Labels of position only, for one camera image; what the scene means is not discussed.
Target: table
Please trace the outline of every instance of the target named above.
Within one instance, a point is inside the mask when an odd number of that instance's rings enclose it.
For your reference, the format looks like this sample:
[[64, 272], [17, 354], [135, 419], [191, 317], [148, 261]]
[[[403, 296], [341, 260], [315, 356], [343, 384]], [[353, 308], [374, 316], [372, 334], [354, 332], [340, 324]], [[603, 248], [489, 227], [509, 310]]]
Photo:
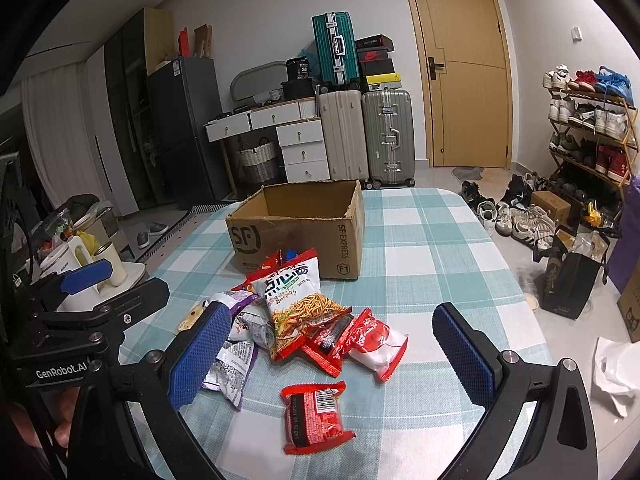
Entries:
[[[499, 350], [513, 349], [528, 362], [551, 364], [520, 286], [458, 195], [441, 189], [384, 189], [364, 191], [363, 196], [360, 277], [354, 282], [323, 280], [322, 292], [353, 306], [355, 313], [371, 307], [377, 317], [408, 333], [406, 354], [385, 384], [345, 360], [338, 378], [347, 385], [340, 410], [345, 427], [357, 437], [314, 455], [282, 452], [280, 390], [334, 381], [303, 358], [273, 365], [260, 352], [241, 412], [220, 394], [201, 391], [180, 412], [230, 480], [437, 478], [483, 412], [471, 404], [433, 337], [431, 314], [443, 301], [451, 301]], [[127, 330], [123, 361], [164, 349], [195, 301], [241, 281], [225, 224], [235, 206], [213, 213], [156, 271], [168, 283], [171, 297], [164, 309]], [[492, 478], [508, 471], [532, 415], [531, 404], [520, 414]], [[140, 410], [132, 412], [156, 471], [171, 478], [157, 449], [148, 444]]]

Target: red snack package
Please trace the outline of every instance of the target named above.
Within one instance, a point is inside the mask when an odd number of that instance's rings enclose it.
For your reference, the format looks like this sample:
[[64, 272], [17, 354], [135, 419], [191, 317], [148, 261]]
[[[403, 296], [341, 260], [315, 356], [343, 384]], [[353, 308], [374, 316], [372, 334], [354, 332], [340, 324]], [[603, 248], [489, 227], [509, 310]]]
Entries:
[[371, 368], [381, 381], [388, 380], [406, 351], [409, 337], [393, 330], [365, 308], [355, 319], [346, 348], [349, 356]]
[[295, 384], [280, 393], [286, 404], [287, 443], [284, 452], [304, 455], [326, 451], [352, 439], [344, 431], [337, 397], [345, 390], [344, 381], [335, 384]]
[[342, 371], [342, 354], [348, 350], [345, 343], [353, 323], [353, 316], [344, 314], [316, 329], [306, 338], [300, 349], [331, 377], [337, 377]]

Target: purple bag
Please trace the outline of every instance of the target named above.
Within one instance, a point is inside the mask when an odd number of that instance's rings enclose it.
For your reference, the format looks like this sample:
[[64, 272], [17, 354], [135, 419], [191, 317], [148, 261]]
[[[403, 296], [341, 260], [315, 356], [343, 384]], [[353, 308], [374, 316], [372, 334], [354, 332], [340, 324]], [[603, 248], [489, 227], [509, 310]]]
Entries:
[[640, 258], [640, 178], [633, 176], [626, 192], [625, 208], [620, 219], [622, 239], [609, 257], [609, 277], [618, 290], [625, 290]]

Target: small cardboard box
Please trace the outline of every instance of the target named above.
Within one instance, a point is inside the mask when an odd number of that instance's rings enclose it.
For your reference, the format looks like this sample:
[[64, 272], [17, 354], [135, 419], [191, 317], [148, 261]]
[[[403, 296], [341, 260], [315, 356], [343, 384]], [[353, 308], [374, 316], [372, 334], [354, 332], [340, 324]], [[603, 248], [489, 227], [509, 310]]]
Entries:
[[640, 341], [640, 263], [618, 300], [618, 308], [633, 343]]
[[540, 206], [549, 211], [552, 220], [557, 220], [562, 225], [567, 225], [571, 204], [550, 191], [534, 191], [531, 194], [531, 204]]
[[364, 204], [357, 180], [263, 187], [226, 217], [226, 227], [246, 273], [278, 249], [316, 248], [322, 278], [360, 275]]

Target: red sneaker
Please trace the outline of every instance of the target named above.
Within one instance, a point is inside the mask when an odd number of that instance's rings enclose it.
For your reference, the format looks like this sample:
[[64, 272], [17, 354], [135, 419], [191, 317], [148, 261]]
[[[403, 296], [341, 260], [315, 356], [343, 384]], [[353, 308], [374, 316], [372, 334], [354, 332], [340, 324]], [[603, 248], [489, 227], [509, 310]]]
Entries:
[[609, 159], [607, 176], [616, 182], [622, 182], [626, 177], [626, 170], [628, 169], [626, 155], [621, 148], [613, 147], [610, 149], [610, 155], [611, 158]]
[[611, 156], [608, 148], [609, 147], [606, 144], [598, 146], [598, 157], [596, 159], [596, 171], [598, 173], [607, 174], [607, 170], [609, 169], [609, 157]]

